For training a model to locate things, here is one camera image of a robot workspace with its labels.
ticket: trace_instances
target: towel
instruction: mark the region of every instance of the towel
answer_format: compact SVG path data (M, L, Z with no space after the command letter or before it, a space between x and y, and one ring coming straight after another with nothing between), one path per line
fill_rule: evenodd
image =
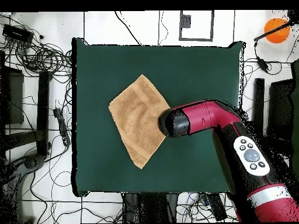
M108 108L133 163L142 169L165 139L158 118L169 108L167 102L141 75Z

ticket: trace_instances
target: floor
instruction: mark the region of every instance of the floor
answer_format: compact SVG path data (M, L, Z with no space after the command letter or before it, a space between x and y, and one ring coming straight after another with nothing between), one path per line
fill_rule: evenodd
M185 11L184 14L190 14L192 16L200 16L203 13L195 13L192 11ZM252 98L252 85L254 78L264 78L265 89L265 101L269 97L269 86L271 82L280 81L283 79L291 78L290 66L286 64L286 61L293 62L299 57L298 47L294 47L292 53L293 44L298 36L298 29L293 29L288 39L281 44L272 44L265 38L259 41L257 47L258 56L266 61L278 61L282 62L281 72L277 75L268 75L261 69L258 69L255 58L255 52L253 49L253 39L263 33L263 27L266 22L271 18L282 18L286 16L286 10L215 10L214 12L214 38L213 42L203 41L179 41L179 11L145 11L145 12L117 12L121 20L123 20L130 28L132 34L136 37L139 43L142 45L157 44L161 46L181 45L181 46L220 46L227 47L233 41L246 42L244 60L245 73L248 78L247 87L245 88L245 95L243 97L243 108L248 110L252 107L252 101L248 98ZM18 21L21 24L29 26L31 29L35 29L44 36L43 43L55 44L63 50L64 54L71 49L71 39L73 37L83 37L88 44L132 44L135 45L136 41L133 39L129 31L124 24L118 20L114 12L34 12L34 13L13 13L11 18ZM11 25L18 25L11 20ZM9 24L9 19L0 16L0 23ZM10 66L17 68L17 65L13 63L15 57L11 56ZM272 63L273 74L279 71L280 64ZM57 76L57 80L66 81L65 76ZM33 99L37 100L37 78L26 77L24 83L23 92L23 110L28 116L32 126L36 128L36 113L37 107L32 105ZM55 108L58 104L62 104L64 101L66 87L65 84L59 83L56 80L52 80L50 84L50 108ZM67 121L70 120L71 106L69 111L64 112L64 118ZM251 118L251 111L248 110L249 118ZM267 105L265 107L265 124L267 126ZM7 133L15 133L30 129L29 123L25 120L23 124L15 124L7 126ZM63 144L61 138L58 136L58 122L54 116L49 116L49 141L53 141L52 157L60 154L63 150ZM10 160L17 159L23 156L29 149L29 153L35 152L35 144L25 145L19 148L12 149L7 152L7 157ZM105 222L102 217L112 216L113 218L119 214L122 206L122 199L119 193L110 192L91 192L87 197L77 198L73 195L70 185L70 172L71 171L71 153L69 149L60 158L53 159L46 163L36 173L36 178L32 187L33 192L40 198L47 202L47 209L45 210L45 203L38 200L30 192L30 183L33 180L33 175L27 176L22 195L23 214L25 217L34 216L35 223L37 223L39 217L41 217L39 223L100 223ZM178 222L190 222L189 217L182 216L185 211L184 205L191 205L198 195L195 193L183 193L179 196L179 205L177 208ZM226 201L228 209L228 215L231 216L226 221L235 221L236 217L234 209L231 207L230 201L222 194L222 200ZM195 217L197 222L216 222L215 219L211 219L210 211L206 209L199 209L195 211ZM51 216L51 211L54 211L54 217Z

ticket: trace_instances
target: button panel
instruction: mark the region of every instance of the button panel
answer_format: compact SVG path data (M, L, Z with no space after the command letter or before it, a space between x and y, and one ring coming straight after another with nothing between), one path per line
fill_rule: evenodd
M259 148L247 136L236 138L234 149L248 173L255 176L264 176L270 172L270 167Z

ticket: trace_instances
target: green table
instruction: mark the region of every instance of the green table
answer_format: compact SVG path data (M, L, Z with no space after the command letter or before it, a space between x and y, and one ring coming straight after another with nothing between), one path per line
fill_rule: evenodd
M77 49L77 190L228 191L211 130L166 138L141 170L131 161L108 104L143 74L170 107L203 99L237 106L243 45L85 45L78 38L73 46Z

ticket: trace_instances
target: round button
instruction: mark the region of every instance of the round button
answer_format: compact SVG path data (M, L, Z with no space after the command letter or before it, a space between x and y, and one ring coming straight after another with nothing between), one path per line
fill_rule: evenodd
M259 165L260 167L265 167L265 166L266 166L263 162L259 162L258 165Z
M258 166L255 165L254 163L252 163L252 164L250 164L250 168L251 168L252 170L256 170L256 169L258 168Z
M260 158L259 152L255 149L247 149L244 153L244 158L247 162L257 162Z

